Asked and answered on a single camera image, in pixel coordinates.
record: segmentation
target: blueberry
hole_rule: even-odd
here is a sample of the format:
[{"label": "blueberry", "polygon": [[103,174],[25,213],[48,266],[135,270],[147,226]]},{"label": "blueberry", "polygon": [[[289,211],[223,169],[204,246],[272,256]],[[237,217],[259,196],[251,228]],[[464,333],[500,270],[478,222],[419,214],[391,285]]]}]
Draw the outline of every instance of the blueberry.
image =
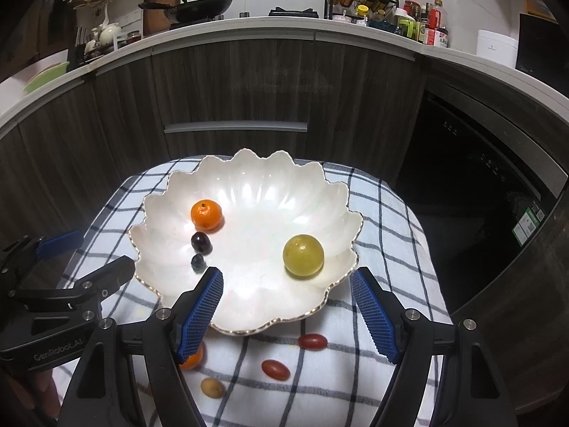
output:
[{"label": "blueberry", "polygon": [[210,242],[209,237],[201,231],[198,231],[192,236],[192,247],[196,252],[204,255],[207,255],[212,251],[212,243]]},{"label": "blueberry", "polygon": [[204,260],[204,256],[202,254],[195,254],[192,257],[192,269],[196,273],[200,273],[206,268],[206,261]]}]

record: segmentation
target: plaid cloth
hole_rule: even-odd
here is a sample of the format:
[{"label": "plaid cloth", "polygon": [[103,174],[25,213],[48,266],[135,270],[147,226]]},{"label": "plaid cloth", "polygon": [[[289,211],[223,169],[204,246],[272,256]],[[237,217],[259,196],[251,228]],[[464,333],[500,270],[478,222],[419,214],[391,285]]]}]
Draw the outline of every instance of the plaid cloth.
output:
[{"label": "plaid cloth", "polygon": [[[137,258],[127,232],[140,223],[142,200],[166,189],[175,170],[191,172],[200,157],[161,164],[127,179],[99,213],[72,257],[61,287],[121,255]],[[329,181],[345,181],[349,208],[363,215],[355,249],[360,265],[370,268],[384,289],[406,308],[415,308],[433,321],[451,322],[429,257],[427,241],[415,215],[383,182],[357,169],[323,163]],[[142,321],[159,308],[156,295],[133,279],[103,302],[103,316],[119,324]],[[296,345],[298,336],[317,332],[328,348],[312,352]],[[236,338],[209,329],[202,364],[184,373],[188,387],[208,425],[226,427],[367,427],[394,366],[379,355],[352,297],[349,281],[330,293],[326,306],[307,319],[273,325],[257,335]],[[291,378],[278,382],[261,370],[265,359],[288,366]],[[53,376],[63,395],[77,361],[56,368]],[[428,425],[432,415],[442,357],[433,357],[428,383],[415,425]],[[134,357],[140,401],[147,425],[160,425],[144,360]],[[223,398],[200,391],[204,377],[223,382]]]}]

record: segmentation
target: blue textured pad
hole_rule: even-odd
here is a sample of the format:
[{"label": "blue textured pad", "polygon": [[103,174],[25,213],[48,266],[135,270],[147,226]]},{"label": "blue textured pad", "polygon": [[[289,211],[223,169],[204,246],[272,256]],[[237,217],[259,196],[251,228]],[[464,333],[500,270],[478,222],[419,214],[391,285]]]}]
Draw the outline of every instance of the blue textured pad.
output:
[{"label": "blue textured pad", "polygon": [[180,348],[177,351],[181,361],[186,361],[189,356],[197,353],[221,295],[223,295],[223,275],[217,270],[181,329]]},{"label": "blue textured pad", "polygon": [[393,363],[399,356],[399,350],[395,346],[395,330],[392,322],[359,270],[352,274],[350,282],[357,306],[378,353],[387,356]]},{"label": "blue textured pad", "polygon": [[78,249],[83,244],[80,231],[72,231],[39,243],[35,251],[36,260],[47,260],[64,252]]}]

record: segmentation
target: frying pan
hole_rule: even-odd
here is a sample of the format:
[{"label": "frying pan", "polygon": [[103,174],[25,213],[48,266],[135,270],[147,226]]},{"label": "frying pan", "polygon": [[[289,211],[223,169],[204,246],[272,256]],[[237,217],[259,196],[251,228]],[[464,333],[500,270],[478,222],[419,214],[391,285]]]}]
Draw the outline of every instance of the frying pan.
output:
[{"label": "frying pan", "polygon": [[164,3],[139,3],[140,9],[161,9],[172,24],[194,22],[200,19],[222,15],[232,0],[194,0],[172,6]]}]

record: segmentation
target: white scalloped bowl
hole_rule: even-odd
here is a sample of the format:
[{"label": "white scalloped bowl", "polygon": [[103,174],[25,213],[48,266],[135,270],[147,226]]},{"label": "white scalloped bowl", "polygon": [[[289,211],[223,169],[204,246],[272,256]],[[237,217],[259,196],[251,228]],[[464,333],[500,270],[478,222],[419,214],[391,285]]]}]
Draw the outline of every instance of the white scalloped bowl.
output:
[{"label": "white scalloped bowl", "polygon": [[[362,216],[348,210],[348,187],[330,183],[317,162],[297,165],[285,151],[259,158],[241,149],[231,160],[202,159],[192,173],[175,171],[166,191],[144,199],[144,222],[130,229],[139,252],[136,276],[171,307],[195,287],[200,275],[190,262],[196,232],[189,213],[195,202],[221,205],[223,226],[210,233],[207,265],[224,276],[224,292],[212,327],[249,335],[274,323],[317,312],[331,288],[357,267],[353,242]],[[296,279],[285,270],[282,251],[295,234],[311,234],[324,248],[324,266]]]}]

